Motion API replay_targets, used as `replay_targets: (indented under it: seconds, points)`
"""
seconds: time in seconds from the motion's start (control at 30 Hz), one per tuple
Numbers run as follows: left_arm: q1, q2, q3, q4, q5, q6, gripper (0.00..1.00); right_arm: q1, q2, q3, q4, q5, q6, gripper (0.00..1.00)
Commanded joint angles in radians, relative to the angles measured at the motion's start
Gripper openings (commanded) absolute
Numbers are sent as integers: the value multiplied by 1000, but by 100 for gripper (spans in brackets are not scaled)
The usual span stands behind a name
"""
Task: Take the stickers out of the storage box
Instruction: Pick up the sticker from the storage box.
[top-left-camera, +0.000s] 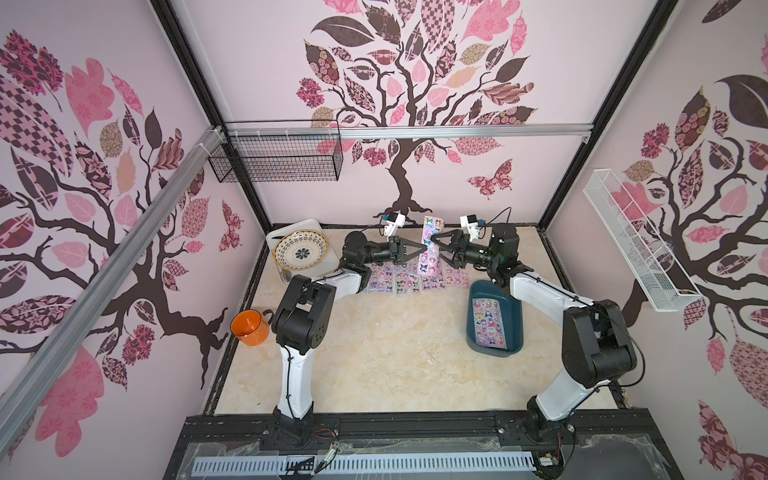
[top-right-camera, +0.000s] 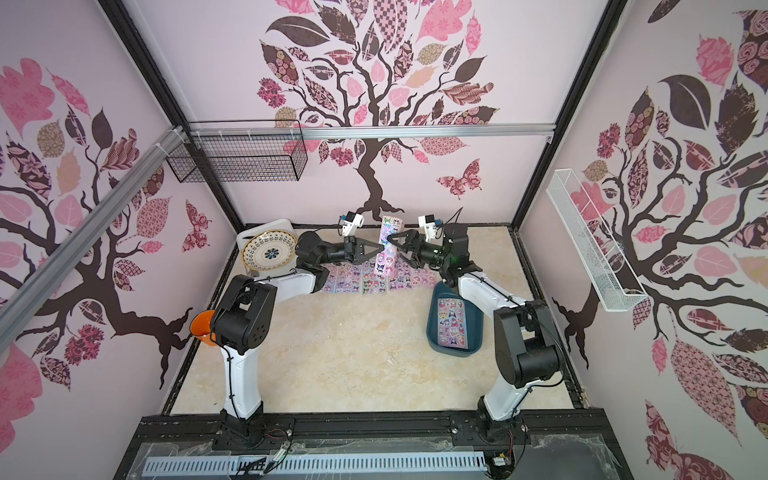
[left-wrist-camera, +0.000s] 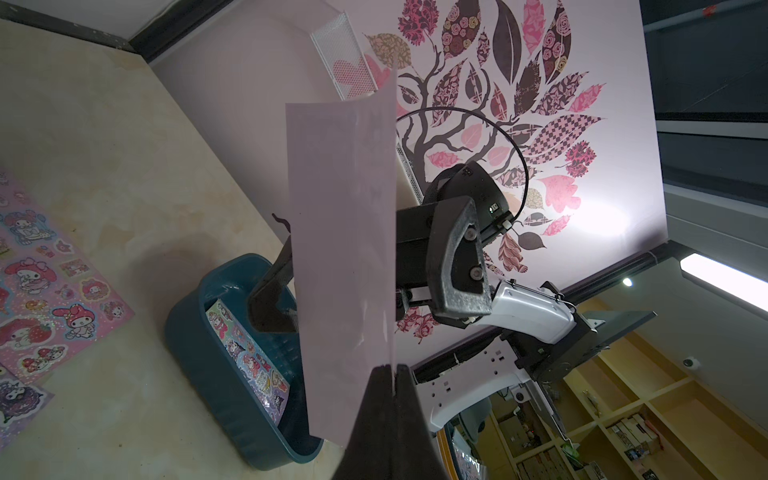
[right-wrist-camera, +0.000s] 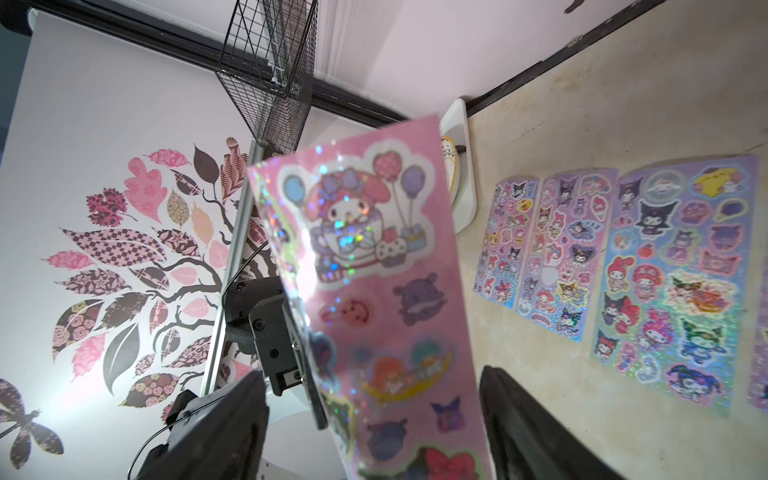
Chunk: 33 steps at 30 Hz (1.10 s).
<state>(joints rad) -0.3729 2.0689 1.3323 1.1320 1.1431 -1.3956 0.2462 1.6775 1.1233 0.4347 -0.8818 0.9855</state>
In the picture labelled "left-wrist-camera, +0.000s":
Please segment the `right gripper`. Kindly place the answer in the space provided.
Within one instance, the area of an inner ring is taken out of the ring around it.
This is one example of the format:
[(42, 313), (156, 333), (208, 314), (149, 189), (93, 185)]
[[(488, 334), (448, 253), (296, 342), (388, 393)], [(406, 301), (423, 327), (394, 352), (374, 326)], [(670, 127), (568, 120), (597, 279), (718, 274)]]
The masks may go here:
[[(435, 320), (453, 327), (465, 327), (491, 313), (472, 198), (461, 196), (400, 210), (396, 227), (398, 321), (410, 308), (424, 305)], [(256, 331), (298, 331), (296, 308), (278, 306), (293, 278), (293, 250), (288, 237), (276, 261), (248, 296), (248, 319)]]

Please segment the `teal plastic storage box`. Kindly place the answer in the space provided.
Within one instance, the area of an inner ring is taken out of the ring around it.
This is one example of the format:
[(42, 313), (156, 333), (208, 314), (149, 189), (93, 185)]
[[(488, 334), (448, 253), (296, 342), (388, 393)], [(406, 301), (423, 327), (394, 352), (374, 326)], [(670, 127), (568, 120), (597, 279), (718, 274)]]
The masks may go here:
[(305, 464), (323, 441), (309, 432), (299, 336), (255, 330), (250, 291), (271, 264), (256, 254), (206, 274), (170, 311), (164, 340), (190, 384), (251, 467)]

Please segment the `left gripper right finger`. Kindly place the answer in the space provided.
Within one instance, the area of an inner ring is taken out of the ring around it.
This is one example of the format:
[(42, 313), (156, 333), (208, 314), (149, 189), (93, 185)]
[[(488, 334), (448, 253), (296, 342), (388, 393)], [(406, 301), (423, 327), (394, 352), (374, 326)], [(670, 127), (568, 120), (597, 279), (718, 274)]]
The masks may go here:
[(400, 364), (394, 380), (394, 479), (448, 479), (427, 428), (411, 369)]

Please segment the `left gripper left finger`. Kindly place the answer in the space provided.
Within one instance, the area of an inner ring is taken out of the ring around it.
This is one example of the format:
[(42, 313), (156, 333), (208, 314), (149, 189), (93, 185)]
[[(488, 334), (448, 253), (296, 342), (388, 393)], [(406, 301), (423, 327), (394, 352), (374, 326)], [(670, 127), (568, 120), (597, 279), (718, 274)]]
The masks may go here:
[(349, 443), (333, 479), (391, 479), (394, 435), (393, 376), (390, 365), (374, 368)]

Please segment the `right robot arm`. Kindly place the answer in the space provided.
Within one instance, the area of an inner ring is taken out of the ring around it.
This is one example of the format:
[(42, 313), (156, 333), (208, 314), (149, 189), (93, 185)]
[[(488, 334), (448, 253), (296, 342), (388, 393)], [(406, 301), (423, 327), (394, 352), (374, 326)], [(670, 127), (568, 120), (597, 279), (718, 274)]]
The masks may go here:
[(652, 318), (651, 312), (580, 315), (551, 284), (531, 289), (491, 283), (482, 248), (510, 223), (506, 201), (487, 172), (461, 164), (444, 173), (429, 203), (395, 207), (397, 178), (361, 170), (351, 186), (322, 182), (295, 201), (298, 232), (321, 227), (330, 237), (316, 263), (295, 265), (285, 244), (248, 296), (251, 325), (308, 335), (312, 327), (354, 334), (329, 347), (342, 360), (380, 365), (392, 346), (387, 328), (410, 307), (425, 306), (440, 324), (493, 326), (480, 352), (417, 387), (431, 431), (493, 392), (513, 387), (554, 429), (563, 422), (545, 385), (564, 378)]

